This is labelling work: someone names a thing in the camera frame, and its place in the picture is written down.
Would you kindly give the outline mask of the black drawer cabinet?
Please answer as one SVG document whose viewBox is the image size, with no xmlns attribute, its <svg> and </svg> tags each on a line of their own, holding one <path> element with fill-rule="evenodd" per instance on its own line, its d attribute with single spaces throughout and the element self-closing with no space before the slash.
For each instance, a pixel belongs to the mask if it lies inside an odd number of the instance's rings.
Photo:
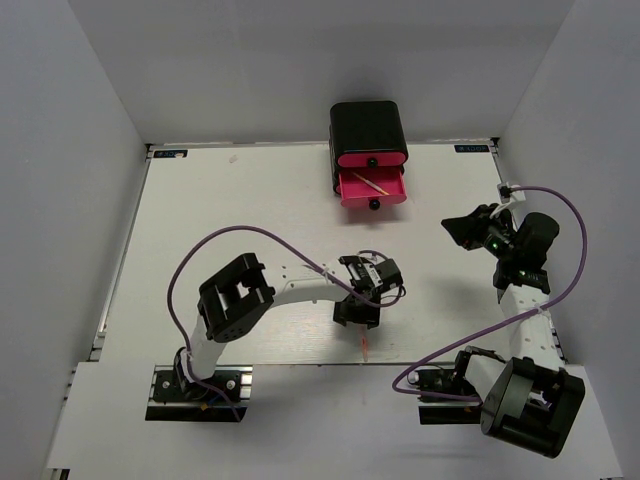
<svg viewBox="0 0 640 480">
<path fill-rule="evenodd" d="M 400 113 L 395 102 L 349 101 L 339 102 L 331 107 L 329 152 L 336 195 L 340 197 L 338 174 L 347 169 L 337 165 L 337 158 L 344 153 L 380 151 L 403 151 L 409 159 Z M 403 178 L 405 163 L 396 166 L 402 168 Z"/>
</svg>

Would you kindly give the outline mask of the yellow pencil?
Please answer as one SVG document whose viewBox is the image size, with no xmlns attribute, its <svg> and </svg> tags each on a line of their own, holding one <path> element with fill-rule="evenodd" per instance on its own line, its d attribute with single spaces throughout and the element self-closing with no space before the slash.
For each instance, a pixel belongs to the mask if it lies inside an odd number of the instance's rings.
<svg viewBox="0 0 640 480">
<path fill-rule="evenodd" d="M 379 186 L 378 184 L 374 183 L 373 181 L 365 178 L 364 176 L 356 173 L 356 172 L 352 172 L 353 176 L 356 177 L 357 179 L 359 179 L 360 181 L 362 181 L 363 183 L 365 183 L 366 185 L 368 185 L 370 188 L 372 188 L 373 190 L 375 190 L 376 192 L 378 192 L 379 194 L 383 195 L 383 196 L 389 196 L 389 192 L 387 192 L 386 190 L 384 190 L 381 186 Z"/>
</svg>

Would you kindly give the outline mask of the blue label corner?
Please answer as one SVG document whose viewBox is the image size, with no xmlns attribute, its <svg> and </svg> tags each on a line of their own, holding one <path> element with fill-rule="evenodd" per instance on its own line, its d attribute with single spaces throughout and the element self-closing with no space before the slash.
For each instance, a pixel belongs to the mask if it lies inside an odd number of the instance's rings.
<svg viewBox="0 0 640 480">
<path fill-rule="evenodd" d="M 454 149 L 457 153 L 489 153 L 490 148 L 481 144 L 455 144 Z"/>
<path fill-rule="evenodd" d="M 187 155 L 187 149 L 155 150 L 153 152 L 153 158 L 161 159 L 186 158 Z"/>
</svg>

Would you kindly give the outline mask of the blue label left corner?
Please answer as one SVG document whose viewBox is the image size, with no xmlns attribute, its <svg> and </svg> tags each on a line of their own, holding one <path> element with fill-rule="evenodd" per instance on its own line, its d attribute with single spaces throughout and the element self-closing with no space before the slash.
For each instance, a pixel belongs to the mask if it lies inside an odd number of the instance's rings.
<svg viewBox="0 0 640 480">
<path fill-rule="evenodd" d="M 187 155 L 187 149 L 155 150 L 153 152 L 153 158 L 161 159 L 186 158 Z"/>
</svg>

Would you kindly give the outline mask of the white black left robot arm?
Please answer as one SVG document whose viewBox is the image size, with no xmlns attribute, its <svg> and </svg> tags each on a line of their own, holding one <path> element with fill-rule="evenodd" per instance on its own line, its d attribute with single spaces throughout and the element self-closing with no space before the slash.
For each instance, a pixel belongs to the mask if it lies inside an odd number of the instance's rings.
<svg viewBox="0 0 640 480">
<path fill-rule="evenodd" d="M 242 254 L 199 287 L 195 328 L 174 358 L 177 387 L 189 400 L 205 396 L 224 346 L 246 336 L 271 309 L 327 301 L 335 323 L 372 329 L 380 323 L 382 297 L 392 290 L 404 292 L 403 278 L 386 257 L 347 255 L 319 271 L 303 265 L 269 273 L 254 253 Z"/>
</svg>

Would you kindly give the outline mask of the red pen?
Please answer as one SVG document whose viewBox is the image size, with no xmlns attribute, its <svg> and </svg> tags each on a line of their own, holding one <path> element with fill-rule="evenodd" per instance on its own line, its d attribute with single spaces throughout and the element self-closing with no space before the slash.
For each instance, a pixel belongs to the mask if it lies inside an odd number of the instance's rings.
<svg viewBox="0 0 640 480">
<path fill-rule="evenodd" d="M 364 363 L 368 363 L 369 361 L 369 347 L 368 347 L 368 338 L 366 329 L 361 331 L 361 351 L 362 351 L 362 359 Z"/>
</svg>

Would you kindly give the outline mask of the pink top drawer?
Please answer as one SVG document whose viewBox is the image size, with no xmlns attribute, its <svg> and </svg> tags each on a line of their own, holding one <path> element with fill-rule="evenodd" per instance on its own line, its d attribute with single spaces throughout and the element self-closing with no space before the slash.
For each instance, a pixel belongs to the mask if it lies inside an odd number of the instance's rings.
<svg viewBox="0 0 640 480">
<path fill-rule="evenodd" d="M 337 158 L 340 168 L 386 168 L 403 165 L 408 155 L 403 151 L 351 152 Z"/>
</svg>

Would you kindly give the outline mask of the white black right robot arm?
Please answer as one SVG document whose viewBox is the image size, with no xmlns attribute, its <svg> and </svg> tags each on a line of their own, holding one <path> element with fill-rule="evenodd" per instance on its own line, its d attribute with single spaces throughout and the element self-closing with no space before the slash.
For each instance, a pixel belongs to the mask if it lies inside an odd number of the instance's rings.
<svg viewBox="0 0 640 480">
<path fill-rule="evenodd" d="M 559 224 L 533 212 L 516 225 L 510 211 L 496 204 L 441 224 L 458 246 L 483 248 L 496 258 L 498 304 L 506 317 L 516 319 L 505 328 L 508 355 L 467 346 L 441 384 L 447 393 L 479 397 L 475 413 L 483 434 L 555 458 L 585 396 L 583 380 L 564 366 L 542 308 L 550 294 L 543 266 Z"/>
</svg>

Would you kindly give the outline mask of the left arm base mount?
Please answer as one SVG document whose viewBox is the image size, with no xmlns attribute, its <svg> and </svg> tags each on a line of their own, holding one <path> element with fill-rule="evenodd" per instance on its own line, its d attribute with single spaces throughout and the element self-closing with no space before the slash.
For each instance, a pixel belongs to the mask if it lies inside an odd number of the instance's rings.
<svg viewBox="0 0 640 480">
<path fill-rule="evenodd" d="M 248 409 L 253 380 L 251 366 L 222 366 L 206 382 L 222 391 L 235 411 L 217 392 L 199 384 L 181 389 L 170 366 L 158 366 L 152 376 L 145 420 L 156 422 L 238 423 Z"/>
</svg>

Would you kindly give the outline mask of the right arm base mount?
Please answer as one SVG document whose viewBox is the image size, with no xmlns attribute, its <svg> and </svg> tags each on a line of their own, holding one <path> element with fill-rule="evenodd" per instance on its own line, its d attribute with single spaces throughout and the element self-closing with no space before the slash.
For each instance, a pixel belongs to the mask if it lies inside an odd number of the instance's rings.
<svg viewBox="0 0 640 480">
<path fill-rule="evenodd" d="M 481 396 L 465 375 L 470 361 L 482 357 L 501 361 L 495 351 L 469 346 L 458 352 L 452 367 L 429 363 L 408 376 L 409 384 L 417 390 L 435 393 L 419 397 L 421 425 L 480 424 Z"/>
</svg>

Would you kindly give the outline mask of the blue label right corner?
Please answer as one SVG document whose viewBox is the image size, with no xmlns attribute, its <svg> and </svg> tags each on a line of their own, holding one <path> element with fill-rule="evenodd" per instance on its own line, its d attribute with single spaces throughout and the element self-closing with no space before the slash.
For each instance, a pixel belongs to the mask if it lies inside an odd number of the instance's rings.
<svg viewBox="0 0 640 480">
<path fill-rule="evenodd" d="M 481 144 L 455 144 L 454 149 L 457 153 L 489 153 L 490 148 Z"/>
</svg>

